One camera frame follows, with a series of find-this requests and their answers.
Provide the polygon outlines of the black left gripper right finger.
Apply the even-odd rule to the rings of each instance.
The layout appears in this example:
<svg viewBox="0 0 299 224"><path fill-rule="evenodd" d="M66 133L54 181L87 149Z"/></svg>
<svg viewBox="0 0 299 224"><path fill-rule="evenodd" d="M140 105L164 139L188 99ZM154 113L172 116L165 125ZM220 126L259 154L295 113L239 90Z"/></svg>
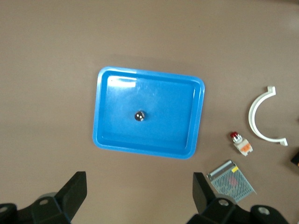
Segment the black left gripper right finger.
<svg viewBox="0 0 299 224"><path fill-rule="evenodd" d="M216 196L202 173L193 173L192 196L198 213L186 224L289 224L273 207L254 205L246 211Z"/></svg>

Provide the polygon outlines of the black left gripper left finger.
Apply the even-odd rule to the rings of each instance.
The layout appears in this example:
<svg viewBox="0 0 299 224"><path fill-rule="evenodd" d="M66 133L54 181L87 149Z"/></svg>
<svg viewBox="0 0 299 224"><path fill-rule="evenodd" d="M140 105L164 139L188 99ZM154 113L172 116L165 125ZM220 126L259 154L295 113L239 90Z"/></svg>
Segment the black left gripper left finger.
<svg viewBox="0 0 299 224"><path fill-rule="evenodd" d="M71 224L86 196L86 172L78 171L58 192L44 194L26 208L0 203L0 224Z"/></svg>

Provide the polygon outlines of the black cylindrical capacitor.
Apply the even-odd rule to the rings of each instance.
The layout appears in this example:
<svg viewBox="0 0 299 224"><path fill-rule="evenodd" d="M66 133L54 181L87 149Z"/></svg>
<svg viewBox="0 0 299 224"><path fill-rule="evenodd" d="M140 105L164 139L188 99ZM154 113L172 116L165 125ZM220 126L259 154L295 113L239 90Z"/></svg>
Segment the black cylindrical capacitor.
<svg viewBox="0 0 299 224"><path fill-rule="evenodd" d="M138 110L134 114L134 119L138 122L144 121L146 118L146 112L144 110Z"/></svg>

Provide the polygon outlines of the metal mesh power supply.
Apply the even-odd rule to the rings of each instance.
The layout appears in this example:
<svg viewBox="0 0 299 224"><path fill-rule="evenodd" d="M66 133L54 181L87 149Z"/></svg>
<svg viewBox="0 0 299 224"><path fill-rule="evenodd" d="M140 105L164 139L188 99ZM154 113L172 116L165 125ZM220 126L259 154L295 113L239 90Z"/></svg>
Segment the metal mesh power supply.
<svg viewBox="0 0 299 224"><path fill-rule="evenodd" d="M232 198L236 203L251 193L256 193L237 164L232 160L226 161L206 176L219 194Z"/></svg>

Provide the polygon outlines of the white orange red pushbutton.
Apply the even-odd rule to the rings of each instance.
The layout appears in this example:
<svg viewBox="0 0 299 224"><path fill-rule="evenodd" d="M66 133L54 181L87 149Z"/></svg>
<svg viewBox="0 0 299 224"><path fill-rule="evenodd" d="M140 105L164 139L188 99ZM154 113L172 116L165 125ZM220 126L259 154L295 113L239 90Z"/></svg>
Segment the white orange red pushbutton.
<svg viewBox="0 0 299 224"><path fill-rule="evenodd" d="M251 144L248 140L242 137L238 132L232 132L230 137L233 141L234 146L236 149L244 156L248 156L248 153L253 151Z"/></svg>

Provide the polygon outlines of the large white curved clamp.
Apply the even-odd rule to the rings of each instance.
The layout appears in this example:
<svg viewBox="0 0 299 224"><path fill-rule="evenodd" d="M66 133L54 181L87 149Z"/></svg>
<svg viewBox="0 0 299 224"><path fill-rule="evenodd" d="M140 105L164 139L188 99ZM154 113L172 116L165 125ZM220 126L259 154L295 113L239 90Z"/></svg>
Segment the large white curved clamp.
<svg viewBox="0 0 299 224"><path fill-rule="evenodd" d="M249 108L249 112L248 112L248 122L249 122L249 126L250 126L252 132L258 138L265 140L267 142L271 142L271 143L279 143L280 145L287 147L288 142L287 142L286 138L277 138L277 139L269 138L269 137L263 135L258 130L257 125L256 125L256 112L257 112L259 106L265 100L267 100L275 95L276 95L276 87L275 86L267 86L267 91L265 93L261 94L260 96L258 96L251 104L251 106Z"/></svg>

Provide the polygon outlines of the blue plastic tray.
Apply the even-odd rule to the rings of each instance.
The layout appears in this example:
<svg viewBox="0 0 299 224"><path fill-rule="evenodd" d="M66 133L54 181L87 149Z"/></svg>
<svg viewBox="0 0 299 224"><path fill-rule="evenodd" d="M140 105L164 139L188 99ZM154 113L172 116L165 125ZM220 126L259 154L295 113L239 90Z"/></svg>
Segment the blue plastic tray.
<svg viewBox="0 0 299 224"><path fill-rule="evenodd" d="M104 67L97 78L93 142L107 150L189 159L204 95L198 77ZM138 110L146 112L142 122L134 119Z"/></svg>

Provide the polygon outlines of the brown table mat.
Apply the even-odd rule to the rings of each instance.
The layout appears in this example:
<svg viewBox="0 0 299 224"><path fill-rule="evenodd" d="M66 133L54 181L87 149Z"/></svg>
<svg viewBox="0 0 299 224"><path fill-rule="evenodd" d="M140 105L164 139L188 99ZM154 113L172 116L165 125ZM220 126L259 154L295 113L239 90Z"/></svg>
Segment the brown table mat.
<svg viewBox="0 0 299 224"><path fill-rule="evenodd" d="M105 66L201 78L197 150L188 160L108 151L92 140ZM256 112L258 138L248 112ZM253 151L242 155L238 132ZM0 203L19 208L77 171L88 195L73 224L185 224L194 172L233 160L256 193L240 201L299 221L299 0L0 0Z"/></svg>

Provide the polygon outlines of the orange button enclosure box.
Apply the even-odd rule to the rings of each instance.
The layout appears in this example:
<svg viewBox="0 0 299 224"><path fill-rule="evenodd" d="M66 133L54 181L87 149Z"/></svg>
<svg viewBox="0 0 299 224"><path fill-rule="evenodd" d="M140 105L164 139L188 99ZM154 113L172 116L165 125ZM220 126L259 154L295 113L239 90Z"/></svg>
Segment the orange button enclosure box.
<svg viewBox="0 0 299 224"><path fill-rule="evenodd" d="M299 151L291 158L291 163L299 167Z"/></svg>

